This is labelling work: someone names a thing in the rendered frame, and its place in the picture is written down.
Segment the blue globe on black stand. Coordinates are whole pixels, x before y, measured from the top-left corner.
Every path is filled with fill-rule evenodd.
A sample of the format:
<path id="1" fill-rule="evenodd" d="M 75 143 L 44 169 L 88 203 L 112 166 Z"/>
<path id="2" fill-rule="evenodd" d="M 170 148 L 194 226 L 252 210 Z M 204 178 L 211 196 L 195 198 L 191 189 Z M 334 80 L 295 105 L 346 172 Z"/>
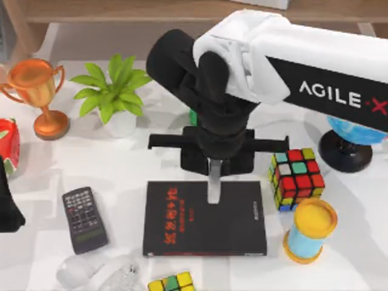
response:
<path id="1" fill-rule="evenodd" d="M 388 133 L 328 116 L 331 130 L 323 134 L 318 151 L 331 168 L 343 173 L 364 170 L 372 161 L 372 146 L 388 139 Z"/>

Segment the wooden shelf unit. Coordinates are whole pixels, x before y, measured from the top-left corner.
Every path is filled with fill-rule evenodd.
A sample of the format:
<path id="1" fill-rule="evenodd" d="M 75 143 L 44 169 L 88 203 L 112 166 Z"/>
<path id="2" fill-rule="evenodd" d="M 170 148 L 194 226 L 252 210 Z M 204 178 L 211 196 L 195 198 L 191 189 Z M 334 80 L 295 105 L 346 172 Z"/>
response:
<path id="1" fill-rule="evenodd" d="M 0 0 L 27 53 L 37 52 L 52 22 L 216 21 L 242 9 L 289 20 L 388 23 L 388 0 L 291 0 L 286 10 L 231 0 Z"/>

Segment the white computer mouse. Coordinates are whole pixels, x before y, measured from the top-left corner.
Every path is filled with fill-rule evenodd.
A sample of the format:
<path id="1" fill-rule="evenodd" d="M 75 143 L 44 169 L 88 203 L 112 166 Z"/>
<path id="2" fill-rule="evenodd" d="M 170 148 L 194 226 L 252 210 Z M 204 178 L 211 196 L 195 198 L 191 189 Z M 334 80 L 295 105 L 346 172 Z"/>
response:
<path id="1" fill-rule="evenodd" d="M 56 279 L 65 289 L 76 289 L 86 285 L 96 269 L 83 256 L 66 258 L 58 267 Z"/>

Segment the small colourful puzzle cube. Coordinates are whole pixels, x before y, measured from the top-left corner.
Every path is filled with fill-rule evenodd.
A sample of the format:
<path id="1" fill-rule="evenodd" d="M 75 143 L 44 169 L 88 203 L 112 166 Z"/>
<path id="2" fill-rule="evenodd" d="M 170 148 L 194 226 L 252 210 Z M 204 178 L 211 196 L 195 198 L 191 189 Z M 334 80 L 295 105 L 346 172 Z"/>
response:
<path id="1" fill-rule="evenodd" d="M 190 272 L 181 272 L 151 281 L 148 291 L 196 291 Z"/>

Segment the yellow and blue sand timer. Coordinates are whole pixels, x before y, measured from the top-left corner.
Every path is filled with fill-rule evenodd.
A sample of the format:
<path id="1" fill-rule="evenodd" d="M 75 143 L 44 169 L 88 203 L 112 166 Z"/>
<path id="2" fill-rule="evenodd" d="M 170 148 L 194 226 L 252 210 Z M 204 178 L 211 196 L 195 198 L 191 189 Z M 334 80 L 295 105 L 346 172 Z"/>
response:
<path id="1" fill-rule="evenodd" d="M 296 207 L 293 224 L 283 238 L 286 255 L 299 264 L 314 262 L 337 223 L 336 211 L 328 202 L 319 198 L 303 200 Z"/>

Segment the bronze trophy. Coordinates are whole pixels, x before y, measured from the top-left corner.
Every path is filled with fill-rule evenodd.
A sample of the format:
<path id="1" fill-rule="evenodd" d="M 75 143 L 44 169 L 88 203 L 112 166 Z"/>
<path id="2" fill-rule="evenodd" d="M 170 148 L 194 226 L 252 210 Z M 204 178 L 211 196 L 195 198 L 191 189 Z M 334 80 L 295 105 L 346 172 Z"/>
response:
<path id="1" fill-rule="evenodd" d="M 53 67 L 44 59 L 30 58 L 15 64 L 7 73 L 7 82 L 0 84 L 0 92 L 8 99 L 39 108 L 35 119 L 35 135 L 46 141 L 62 138 L 70 128 L 67 115 L 50 110 L 49 104 L 65 81 L 64 67 Z"/>

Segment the green plant in white pot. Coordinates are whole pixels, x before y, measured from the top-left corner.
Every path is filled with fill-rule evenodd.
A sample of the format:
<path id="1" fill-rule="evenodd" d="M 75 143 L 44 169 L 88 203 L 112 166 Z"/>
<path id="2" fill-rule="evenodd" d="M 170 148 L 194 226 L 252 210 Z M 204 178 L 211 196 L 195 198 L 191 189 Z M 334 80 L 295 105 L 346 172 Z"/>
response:
<path id="1" fill-rule="evenodd" d="M 131 135 L 137 118 L 143 115 L 144 103 L 136 91 L 152 78 L 145 70 L 134 68 L 135 59 L 135 56 L 124 59 L 121 54 L 114 54 L 106 72 L 99 65 L 87 62 L 84 64 L 87 73 L 70 79 L 84 86 L 73 97 L 82 101 L 79 116 L 85 117 L 96 110 L 103 127 L 114 138 Z"/>

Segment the red and green fruit toy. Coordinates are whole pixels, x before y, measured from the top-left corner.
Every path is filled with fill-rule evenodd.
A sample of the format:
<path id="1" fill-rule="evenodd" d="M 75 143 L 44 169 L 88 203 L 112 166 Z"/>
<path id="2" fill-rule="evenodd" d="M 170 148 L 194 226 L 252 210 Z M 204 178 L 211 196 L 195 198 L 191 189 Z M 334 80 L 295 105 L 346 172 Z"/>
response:
<path id="1" fill-rule="evenodd" d="M 20 156 L 20 135 L 16 120 L 0 118 L 0 156 L 7 176 L 16 172 Z"/>

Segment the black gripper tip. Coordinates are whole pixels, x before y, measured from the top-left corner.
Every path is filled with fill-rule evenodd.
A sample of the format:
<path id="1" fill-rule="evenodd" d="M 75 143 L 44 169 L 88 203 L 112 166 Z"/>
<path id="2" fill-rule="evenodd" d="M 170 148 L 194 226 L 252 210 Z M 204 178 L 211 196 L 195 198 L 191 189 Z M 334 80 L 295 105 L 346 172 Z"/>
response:
<path id="1" fill-rule="evenodd" d="M 4 162 L 0 156 L 0 233 L 17 232 L 25 223 L 25 217 L 10 192 Z"/>

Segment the black book with red lettering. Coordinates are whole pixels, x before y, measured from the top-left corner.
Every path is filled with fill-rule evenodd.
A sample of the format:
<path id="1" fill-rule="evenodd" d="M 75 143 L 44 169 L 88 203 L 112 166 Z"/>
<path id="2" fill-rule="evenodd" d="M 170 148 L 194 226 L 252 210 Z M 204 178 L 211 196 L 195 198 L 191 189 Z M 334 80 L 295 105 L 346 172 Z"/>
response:
<path id="1" fill-rule="evenodd" d="M 224 181 L 219 203 L 205 181 L 150 181 L 145 205 L 144 256 L 267 255 L 258 181 Z"/>

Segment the black calculator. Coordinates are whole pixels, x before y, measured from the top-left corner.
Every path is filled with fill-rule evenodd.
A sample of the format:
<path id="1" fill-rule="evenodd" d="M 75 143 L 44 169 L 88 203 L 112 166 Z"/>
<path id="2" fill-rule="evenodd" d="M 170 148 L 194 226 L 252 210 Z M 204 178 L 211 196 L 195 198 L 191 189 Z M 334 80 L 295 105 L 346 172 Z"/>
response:
<path id="1" fill-rule="evenodd" d="M 62 202 L 75 254 L 91 252 L 109 243 L 90 187 L 81 187 L 63 194 Z"/>

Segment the large colourful puzzle cube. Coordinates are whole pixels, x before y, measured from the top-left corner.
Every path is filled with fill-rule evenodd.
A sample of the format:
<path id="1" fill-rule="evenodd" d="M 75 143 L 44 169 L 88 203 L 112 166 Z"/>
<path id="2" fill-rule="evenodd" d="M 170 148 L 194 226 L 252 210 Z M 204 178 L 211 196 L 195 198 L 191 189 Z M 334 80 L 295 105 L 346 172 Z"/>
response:
<path id="1" fill-rule="evenodd" d="M 274 153 L 268 169 L 275 207 L 280 212 L 294 211 L 307 198 L 320 198 L 325 182 L 311 148 Z"/>

